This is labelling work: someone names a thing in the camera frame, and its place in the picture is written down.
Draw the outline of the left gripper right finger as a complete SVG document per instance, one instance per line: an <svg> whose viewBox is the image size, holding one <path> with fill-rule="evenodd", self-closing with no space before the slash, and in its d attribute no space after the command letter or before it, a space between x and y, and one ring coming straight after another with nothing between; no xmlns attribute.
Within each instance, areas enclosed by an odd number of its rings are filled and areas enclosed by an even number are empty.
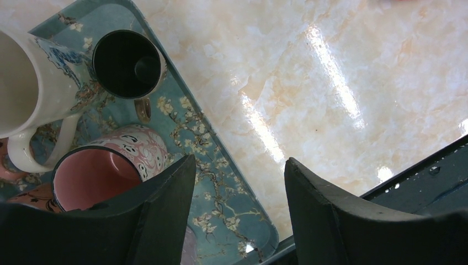
<svg viewBox="0 0 468 265"><path fill-rule="evenodd" d="M393 210L322 179L295 158L285 189L299 264L466 264L467 211Z"/></svg>

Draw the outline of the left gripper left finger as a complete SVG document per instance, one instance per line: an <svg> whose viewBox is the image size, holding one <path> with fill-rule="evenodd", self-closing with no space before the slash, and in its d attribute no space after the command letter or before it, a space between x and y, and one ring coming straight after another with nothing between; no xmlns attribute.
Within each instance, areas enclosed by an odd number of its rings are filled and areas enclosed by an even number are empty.
<svg viewBox="0 0 468 265"><path fill-rule="evenodd" d="M180 264L196 164L159 175L87 210L1 204L2 264Z"/></svg>

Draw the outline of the lilac mug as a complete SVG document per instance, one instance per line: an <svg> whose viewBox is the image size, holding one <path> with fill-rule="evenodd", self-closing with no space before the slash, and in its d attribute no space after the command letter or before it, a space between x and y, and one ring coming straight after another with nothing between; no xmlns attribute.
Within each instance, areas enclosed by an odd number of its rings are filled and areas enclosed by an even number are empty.
<svg viewBox="0 0 468 265"><path fill-rule="evenodd" d="M185 231L180 265L195 265L197 259L197 240L193 230L187 226Z"/></svg>

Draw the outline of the large pink mug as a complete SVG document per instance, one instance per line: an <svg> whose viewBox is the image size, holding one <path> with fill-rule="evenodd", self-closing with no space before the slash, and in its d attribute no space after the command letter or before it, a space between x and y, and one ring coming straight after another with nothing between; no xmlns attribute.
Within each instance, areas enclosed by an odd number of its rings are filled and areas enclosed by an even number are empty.
<svg viewBox="0 0 468 265"><path fill-rule="evenodd" d="M52 173L52 191L63 211L85 210L160 174L168 151L162 137L127 125L66 153Z"/></svg>

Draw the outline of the small brown striped cup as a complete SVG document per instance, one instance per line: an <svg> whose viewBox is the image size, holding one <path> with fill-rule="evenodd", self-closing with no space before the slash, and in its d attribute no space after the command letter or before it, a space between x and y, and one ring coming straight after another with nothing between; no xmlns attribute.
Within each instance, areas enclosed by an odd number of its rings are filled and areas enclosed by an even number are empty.
<svg viewBox="0 0 468 265"><path fill-rule="evenodd" d="M147 37L131 30L114 30L95 45L93 69L111 95L134 102L140 122L151 120L150 95L167 77L166 59Z"/></svg>

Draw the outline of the cream white mug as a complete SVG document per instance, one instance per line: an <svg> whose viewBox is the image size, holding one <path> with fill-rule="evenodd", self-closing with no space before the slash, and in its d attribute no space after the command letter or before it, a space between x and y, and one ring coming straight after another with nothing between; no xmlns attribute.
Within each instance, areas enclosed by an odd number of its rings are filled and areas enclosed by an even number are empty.
<svg viewBox="0 0 468 265"><path fill-rule="evenodd" d="M1 137L19 170L53 170L69 151L80 116L105 96L85 53L1 27ZM55 147L38 163L31 138L38 127L57 120L62 124Z"/></svg>

